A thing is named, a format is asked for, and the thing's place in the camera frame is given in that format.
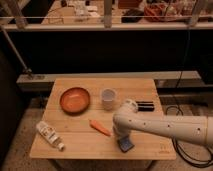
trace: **white tube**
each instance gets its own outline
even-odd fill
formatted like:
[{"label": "white tube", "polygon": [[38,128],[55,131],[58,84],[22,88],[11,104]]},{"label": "white tube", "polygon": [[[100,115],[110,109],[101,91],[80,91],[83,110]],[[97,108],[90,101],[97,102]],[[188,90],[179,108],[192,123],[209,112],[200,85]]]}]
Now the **white tube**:
[{"label": "white tube", "polygon": [[53,147],[58,148],[62,151],[65,145],[61,142],[60,137],[56,134],[55,130],[44,121],[40,121],[36,125],[37,131],[42,137],[49,142]]}]

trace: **cord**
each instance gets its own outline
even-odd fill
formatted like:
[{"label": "cord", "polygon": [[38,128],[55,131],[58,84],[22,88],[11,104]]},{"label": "cord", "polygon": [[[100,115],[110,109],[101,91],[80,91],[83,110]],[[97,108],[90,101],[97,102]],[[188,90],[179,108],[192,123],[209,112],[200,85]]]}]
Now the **cord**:
[{"label": "cord", "polygon": [[167,14],[167,12],[168,12],[168,9],[169,9],[169,7],[170,7],[172,1],[173,1],[173,0],[170,0],[170,1],[169,1],[168,6],[166,7],[166,10],[165,10],[165,13],[164,13],[164,17],[166,16],[166,14]]},{"label": "cord", "polygon": [[182,63],[182,66],[181,66],[181,72],[180,72],[180,76],[176,82],[176,85],[175,85],[175,89],[178,88],[179,84],[180,84],[180,81],[182,79],[182,75],[183,75],[183,70],[184,70],[184,67],[185,67],[185,63],[186,63],[186,59],[188,57],[188,53],[189,53],[189,47],[190,47],[190,43],[191,43],[191,32],[189,29],[187,29],[187,42],[186,42],[186,49],[185,49],[185,53],[184,53],[184,56],[183,56],[183,63]]},{"label": "cord", "polygon": [[[169,109],[171,108],[174,108],[174,109],[177,109],[177,112],[176,112],[176,115],[179,115],[179,113],[181,115],[183,115],[183,111],[181,110],[180,108],[180,105],[177,104],[177,106],[169,106],[167,107],[166,109],[166,115],[168,115],[168,111]],[[212,151],[209,149],[209,148],[205,148],[210,156],[210,159],[209,160],[199,160],[199,159],[196,159],[192,156],[190,156],[188,153],[186,153],[184,151],[184,149],[181,147],[181,145],[179,144],[179,141],[176,140],[176,139],[173,139],[172,140],[172,143],[173,143],[173,146],[174,146],[174,149],[175,151],[178,153],[178,155],[186,162],[188,163],[189,165],[193,166],[193,167],[197,167],[197,168],[206,168],[206,167],[210,167],[213,165],[213,153]]]},{"label": "cord", "polygon": [[[190,30],[188,29],[186,50],[185,50],[185,53],[184,53],[182,69],[181,69],[181,73],[180,73],[180,76],[178,78],[178,81],[176,82],[176,85],[174,87],[175,89],[178,88],[180,81],[182,79],[184,66],[185,66],[186,59],[187,59],[188,52],[189,52],[190,41],[191,41],[191,33],[190,33]],[[176,109],[177,110],[176,115],[179,115],[179,114],[184,115],[182,109],[180,108],[180,104],[179,104],[178,99],[174,95],[172,95],[172,97],[175,100],[176,105],[172,105],[172,106],[167,107],[165,114],[168,115],[168,112],[169,112],[170,109]],[[207,152],[210,156],[209,160],[199,160],[199,159],[196,159],[196,158],[190,156],[188,153],[186,153],[184,151],[184,149],[181,147],[178,140],[173,139],[172,143],[173,143],[174,149],[178,153],[178,155],[189,165],[196,167],[196,168],[207,168],[207,167],[213,166],[213,153],[209,148],[205,147],[205,149],[207,150]]]}]

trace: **carrot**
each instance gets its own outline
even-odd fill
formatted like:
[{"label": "carrot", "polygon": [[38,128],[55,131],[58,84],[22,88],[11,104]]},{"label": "carrot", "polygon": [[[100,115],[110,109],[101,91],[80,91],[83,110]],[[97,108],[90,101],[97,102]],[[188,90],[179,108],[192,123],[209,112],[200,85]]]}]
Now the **carrot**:
[{"label": "carrot", "polygon": [[103,133],[103,134],[105,134],[107,136],[110,136],[109,130],[107,130],[106,128],[104,128],[98,121],[96,121],[96,120],[90,120],[89,123],[90,123],[90,126],[92,128],[95,128],[99,132],[101,132],[101,133]]}]

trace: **orange bowl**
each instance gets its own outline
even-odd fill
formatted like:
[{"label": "orange bowl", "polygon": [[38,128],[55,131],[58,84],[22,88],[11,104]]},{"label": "orange bowl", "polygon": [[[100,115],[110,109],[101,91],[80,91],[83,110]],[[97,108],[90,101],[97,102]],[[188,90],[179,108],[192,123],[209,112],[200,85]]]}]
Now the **orange bowl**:
[{"label": "orange bowl", "polygon": [[89,92],[81,87],[66,90],[60,98],[60,106],[68,114],[81,113],[87,109],[89,104]]}]

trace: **tiled floor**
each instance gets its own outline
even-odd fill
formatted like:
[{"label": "tiled floor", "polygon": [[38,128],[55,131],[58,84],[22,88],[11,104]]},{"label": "tiled floor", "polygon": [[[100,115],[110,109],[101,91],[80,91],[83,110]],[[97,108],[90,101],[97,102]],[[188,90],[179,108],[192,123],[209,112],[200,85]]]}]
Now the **tiled floor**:
[{"label": "tiled floor", "polygon": [[[181,105],[184,113],[192,114],[192,106]],[[201,107],[193,108],[197,111],[204,111]],[[56,169],[50,164],[48,160],[31,159],[29,158],[30,148],[36,134],[35,124],[41,119],[43,109],[29,107],[19,125],[17,133],[14,137],[10,151],[6,157],[2,171],[55,171]],[[183,143],[183,147],[187,152],[194,157],[200,159],[208,159],[206,151],[200,147],[188,143]],[[74,171],[141,171],[149,164],[148,161],[95,161],[95,160],[74,160],[62,161],[59,163],[67,168],[66,170]],[[152,169],[153,171],[213,171],[213,166],[206,169],[197,169],[186,164],[178,155],[174,161],[157,161]]]}]

